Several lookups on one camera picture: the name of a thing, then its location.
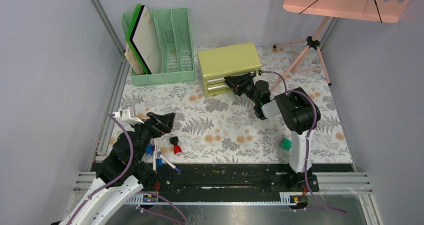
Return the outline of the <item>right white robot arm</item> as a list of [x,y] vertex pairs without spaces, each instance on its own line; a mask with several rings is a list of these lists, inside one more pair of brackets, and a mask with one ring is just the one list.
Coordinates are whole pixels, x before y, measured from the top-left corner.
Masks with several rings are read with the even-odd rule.
[[245,95],[254,102],[254,113],[260,120],[281,115],[291,132],[289,166],[294,172],[287,176],[287,186],[301,190],[307,179],[303,173],[310,171],[311,138],[321,119],[321,112],[306,92],[298,87],[271,98],[269,83],[251,73],[226,76],[226,85],[237,96]]

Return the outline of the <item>yellow-green drawer cabinet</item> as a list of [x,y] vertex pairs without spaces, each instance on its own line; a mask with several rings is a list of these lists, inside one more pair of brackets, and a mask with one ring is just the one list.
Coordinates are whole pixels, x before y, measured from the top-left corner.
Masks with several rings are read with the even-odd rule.
[[256,73],[262,68],[253,42],[210,48],[197,52],[206,98],[230,93],[225,77]]

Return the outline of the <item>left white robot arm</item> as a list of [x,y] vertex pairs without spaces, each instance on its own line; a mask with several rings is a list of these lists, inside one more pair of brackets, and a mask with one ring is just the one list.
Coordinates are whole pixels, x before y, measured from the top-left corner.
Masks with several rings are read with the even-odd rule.
[[109,114],[122,133],[83,198],[58,225],[104,225],[128,199],[154,187],[156,173],[143,157],[152,139],[172,131],[176,114],[148,112],[147,116],[139,119],[128,108]]

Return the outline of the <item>green Treehouse book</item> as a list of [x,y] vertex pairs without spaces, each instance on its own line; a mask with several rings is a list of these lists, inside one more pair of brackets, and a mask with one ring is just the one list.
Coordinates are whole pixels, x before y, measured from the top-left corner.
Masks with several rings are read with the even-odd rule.
[[127,49],[124,53],[124,56],[126,58],[126,60],[128,61],[132,71],[136,74],[136,75],[140,75],[141,74],[141,67],[139,62],[137,61],[137,58],[135,56],[135,54],[132,52],[131,49]]

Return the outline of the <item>purple cartoon book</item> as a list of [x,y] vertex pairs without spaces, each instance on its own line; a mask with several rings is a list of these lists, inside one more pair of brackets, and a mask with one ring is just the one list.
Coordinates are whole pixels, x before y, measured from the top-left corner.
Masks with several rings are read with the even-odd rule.
[[133,53],[128,44],[126,44],[124,56],[137,76],[145,74],[140,62],[137,60],[135,54]]

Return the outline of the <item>white perforated board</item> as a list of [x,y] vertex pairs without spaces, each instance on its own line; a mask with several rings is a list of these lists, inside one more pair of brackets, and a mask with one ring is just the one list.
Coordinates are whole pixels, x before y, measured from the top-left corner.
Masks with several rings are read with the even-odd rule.
[[162,53],[154,20],[144,5],[133,41],[141,53],[151,74],[162,72]]

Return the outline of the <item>green clip file folder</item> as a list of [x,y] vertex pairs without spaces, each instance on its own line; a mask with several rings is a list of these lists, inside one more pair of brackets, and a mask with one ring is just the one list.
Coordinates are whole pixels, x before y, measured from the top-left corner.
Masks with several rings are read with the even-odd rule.
[[132,17],[131,17],[130,22],[128,24],[127,32],[125,34],[125,40],[126,40],[128,46],[129,46],[129,48],[133,52],[134,57],[135,57],[135,60],[139,63],[139,66],[141,67],[141,70],[144,71],[144,74],[145,75],[150,75],[151,74],[151,70],[146,65],[146,62],[143,59],[143,56],[139,52],[139,49],[137,48],[137,46],[136,46],[136,44],[134,42],[136,29],[138,27],[138,24],[139,24],[139,21],[141,19],[141,15],[142,15],[142,12],[143,12],[143,9],[144,8],[145,8],[145,6],[143,4],[141,4],[141,3],[138,3],[135,6],[135,9],[134,9],[134,11],[132,13]]

